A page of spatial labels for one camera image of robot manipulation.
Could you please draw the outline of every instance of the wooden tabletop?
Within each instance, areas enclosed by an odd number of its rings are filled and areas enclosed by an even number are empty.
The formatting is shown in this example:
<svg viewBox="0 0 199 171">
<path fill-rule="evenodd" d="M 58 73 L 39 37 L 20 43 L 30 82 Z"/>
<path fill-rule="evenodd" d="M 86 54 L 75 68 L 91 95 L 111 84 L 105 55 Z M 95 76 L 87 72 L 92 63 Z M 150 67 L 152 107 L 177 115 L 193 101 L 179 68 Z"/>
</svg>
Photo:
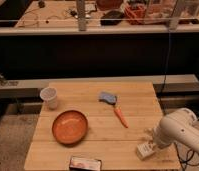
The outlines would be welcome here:
<svg viewBox="0 0 199 171">
<path fill-rule="evenodd" d="M 38 1 L 33 1 L 15 27 L 78 27 L 75 17 L 70 15 L 70 10 L 76 11 L 76 1 L 45 1 L 45 7 L 39 8 Z M 87 19 L 87 26 L 101 27 L 100 18 L 108 11 L 92 12 Z M 127 21 L 118 25 L 129 26 Z"/>
<path fill-rule="evenodd" d="M 145 82 L 63 82 L 50 83 L 58 92 L 59 106 L 49 110 L 43 103 L 27 154 L 25 170 L 69 170 L 71 156 L 102 160 L 102 170 L 177 170 L 180 168 L 174 146 L 141 161 L 137 144 L 149 137 L 144 130 L 162 117 L 151 83 Z M 101 91 L 118 96 L 129 128 L 123 127 L 113 107 L 98 101 Z M 86 137 L 73 147 L 56 142 L 51 128 L 54 119 L 66 110 L 78 110 L 88 119 Z"/>
</svg>

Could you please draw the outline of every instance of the floor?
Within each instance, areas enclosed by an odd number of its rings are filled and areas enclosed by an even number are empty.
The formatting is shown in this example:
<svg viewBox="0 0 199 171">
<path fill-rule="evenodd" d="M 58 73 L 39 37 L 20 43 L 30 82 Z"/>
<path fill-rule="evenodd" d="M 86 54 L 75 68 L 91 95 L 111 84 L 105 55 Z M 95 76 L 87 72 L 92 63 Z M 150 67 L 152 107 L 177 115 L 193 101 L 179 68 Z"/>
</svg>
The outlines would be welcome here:
<svg viewBox="0 0 199 171">
<path fill-rule="evenodd" d="M 37 123 L 37 114 L 6 114 L 0 120 L 0 171 L 23 171 L 29 145 Z M 181 156 L 187 148 L 178 144 Z M 187 171 L 199 171 L 188 167 Z"/>
</svg>

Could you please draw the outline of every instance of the wooden bowl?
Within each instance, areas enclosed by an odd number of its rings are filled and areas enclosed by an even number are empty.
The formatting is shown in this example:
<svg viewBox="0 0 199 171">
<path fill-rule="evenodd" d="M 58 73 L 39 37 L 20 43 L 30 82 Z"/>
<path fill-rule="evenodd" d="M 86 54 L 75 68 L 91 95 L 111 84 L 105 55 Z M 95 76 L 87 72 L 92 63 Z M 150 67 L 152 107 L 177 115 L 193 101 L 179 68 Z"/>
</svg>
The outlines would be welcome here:
<svg viewBox="0 0 199 171">
<path fill-rule="evenodd" d="M 61 113 L 53 122 L 54 138 L 62 144 L 79 142 L 87 133 L 88 121 L 81 112 L 69 110 Z"/>
</svg>

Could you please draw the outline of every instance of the cable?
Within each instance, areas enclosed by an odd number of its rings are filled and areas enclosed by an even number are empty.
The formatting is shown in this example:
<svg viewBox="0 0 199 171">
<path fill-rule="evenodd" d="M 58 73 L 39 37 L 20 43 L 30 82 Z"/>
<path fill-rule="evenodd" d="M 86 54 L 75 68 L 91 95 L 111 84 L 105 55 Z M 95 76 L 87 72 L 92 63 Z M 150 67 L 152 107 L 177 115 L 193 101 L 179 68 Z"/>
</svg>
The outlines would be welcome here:
<svg viewBox="0 0 199 171">
<path fill-rule="evenodd" d="M 193 157 L 195 156 L 195 154 L 197 154 L 198 158 L 199 158 L 199 154 L 196 153 L 195 151 L 193 151 L 192 149 L 189 149 L 187 152 L 186 152 L 186 159 L 182 159 L 182 157 L 180 156 L 179 154 L 179 149 L 178 149 L 178 145 L 177 143 L 174 143 L 175 144 L 175 147 L 176 147 L 176 151 L 177 151 L 177 156 L 179 158 L 179 162 L 181 164 L 181 168 L 182 168 L 182 171 L 185 171 L 187 169 L 187 166 L 192 166 L 192 167 L 196 167 L 196 166 L 199 166 L 199 161 L 195 164 L 193 163 L 189 163 L 190 161 L 192 161 Z"/>
<path fill-rule="evenodd" d="M 171 48 L 172 48 L 171 32 L 168 29 L 168 51 L 167 51 L 167 55 L 166 55 L 166 58 L 165 58 L 164 80 L 163 80 L 162 87 L 161 87 L 160 92 L 159 92 L 160 95 L 163 93 L 164 88 L 165 88 L 165 84 L 166 84 L 167 72 L 168 72 L 168 66 L 169 66 L 169 59 L 170 59 L 170 54 L 171 54 Z M 166 115 L 165 107 L 164 107 L 164 104 L 162 102 L 161 97 L 159 98 L 159 103 L 161 105 L 163 113 Z"/>
<path fill-rule="evenodd" d="M 171 32 L 168 29 L 168 52 L 167 52 L 166 59 L 165 59 L 164 81 L 163 81 L 163 84 L 162 84 L 162 88 L 160 90 L 161 94 L 163 93 L 164 88 L 165 88 L 165 84 L 166 84 L 167 72 L 168 72 L 168 67 L 169 67 L 169 59 L 170 59 L 170 54 L 171 54 L 171 48 L 172 48 Z"/>
</svg>

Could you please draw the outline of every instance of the cup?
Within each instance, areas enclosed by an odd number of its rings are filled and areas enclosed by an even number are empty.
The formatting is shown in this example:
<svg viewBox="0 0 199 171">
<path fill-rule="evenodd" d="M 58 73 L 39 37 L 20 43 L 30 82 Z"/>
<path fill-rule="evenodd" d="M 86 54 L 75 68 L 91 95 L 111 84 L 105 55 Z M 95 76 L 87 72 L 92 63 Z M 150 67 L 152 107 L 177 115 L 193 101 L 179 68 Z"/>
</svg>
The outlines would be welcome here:
<svg viewBox="0 0 199 171">
<path fill-rule="evenodd" d="M 46 106 L 54 110 L 58 106 L 57 91 L 54 88 L 47 87 L 41 90 L 40 98 L 46 103 Z"/>
</svg>

